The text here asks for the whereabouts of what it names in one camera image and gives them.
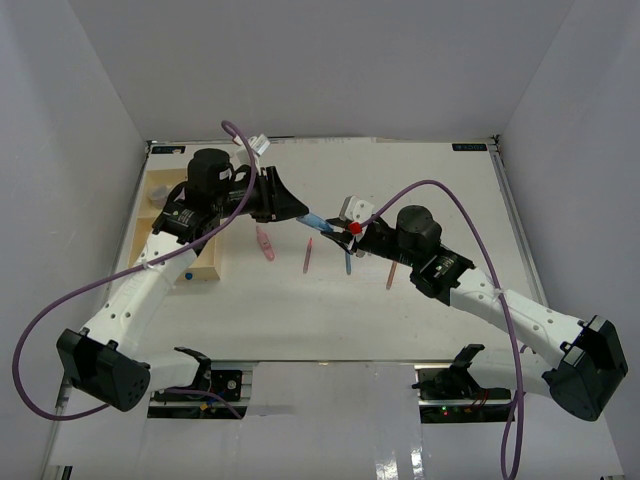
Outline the blue highlighter pen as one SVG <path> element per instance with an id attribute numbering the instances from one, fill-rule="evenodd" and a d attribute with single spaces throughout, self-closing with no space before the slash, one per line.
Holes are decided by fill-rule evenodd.
<path id="1" fill-rule="evenodd" d="M 312 228 L 316 231 L 319 231 L 321 233 L 334 232 L 333 226 L 328 221 L 326 221 L 325 219 L 321 218 L 320 216 L 314 213 L 308 213 L 306 215 L 299 216 L 296 218 L 296 220 L 301 224 L 309 228 Z"/>

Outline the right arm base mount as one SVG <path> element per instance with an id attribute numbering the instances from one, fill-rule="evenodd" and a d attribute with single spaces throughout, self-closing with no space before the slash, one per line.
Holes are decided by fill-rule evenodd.
<path id="1" fill-rule="evenodd" d="M 448 364 L 416 366 L 411 386 L 419 398 L 422 424 L 500 423 L 514 403 L 513 388 L 483 388 L 472 379 L 470 367 L 485 347 L 470 344 Z"/>

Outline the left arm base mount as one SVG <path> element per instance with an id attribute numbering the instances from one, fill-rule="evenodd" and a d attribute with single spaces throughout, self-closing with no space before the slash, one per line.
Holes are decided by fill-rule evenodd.
<path id="1" fill-rule="evenodd" d="M 214 361 L 203 353 L 176 347 L 149 356 L 153 419 L 241 420 L 251 398 L 251 362 Z"/>

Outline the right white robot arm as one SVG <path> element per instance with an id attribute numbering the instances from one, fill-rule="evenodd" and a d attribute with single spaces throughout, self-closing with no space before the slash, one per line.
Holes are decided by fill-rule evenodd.
<path id="1" fill-rule="evenodd" d="M 361 227 L 361 217 L 331 219 L 328 238 L 351 254 L 371 254 L 410 267 L 410 281 L 423 295 L 502 331 L 512 323 L 517 340 L 532 350 L 527 355 L 500 354 L 471 344 L 439 376 L 421 381 L 422 392 L 441 386 L 472 399 L 485 389 L 508 388 L 519 366 L 525 392 L 546 396 L 579 419 L 600 417 L 628 372 L 611 321 L 602 316 L 582 320 L 500 289 L 471 260 L 442 244 L 442 228 L 425 207 L 402 208 L 394 226 L 377 219 Z"/>

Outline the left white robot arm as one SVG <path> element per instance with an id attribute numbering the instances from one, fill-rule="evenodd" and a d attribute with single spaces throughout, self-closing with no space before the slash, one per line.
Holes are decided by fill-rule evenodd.
<path id="1" fill-rule="evenodd" d="M 223 220 L 249 215 L 259 223 L 280 222 L 308 212 L 275 167 L 235 168 L 223 150 L 196 151 L 185 179 L 170 191 L 151 226 L 134 264 L 136 272 L 80 331 L 65 330 L 57 340 L 72 386 L 122 412 L 152 391 L 179 388 L 191 399 L 205 396 L 212 377 L 211 361 L 204 354 L 176 347 L 153 360 L 140 358 L 139 344 L 149 322 Z"/>

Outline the pink highlighter pen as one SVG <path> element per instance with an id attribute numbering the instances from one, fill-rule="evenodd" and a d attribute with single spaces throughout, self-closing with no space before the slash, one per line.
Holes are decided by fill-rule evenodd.
<path id="1" fill-rule="evenodd" d="M 256 227 L 256 239 L 258 245 L 268 261 L 275 260 L 275 252 L 267 233 L 260 227 Z"/>

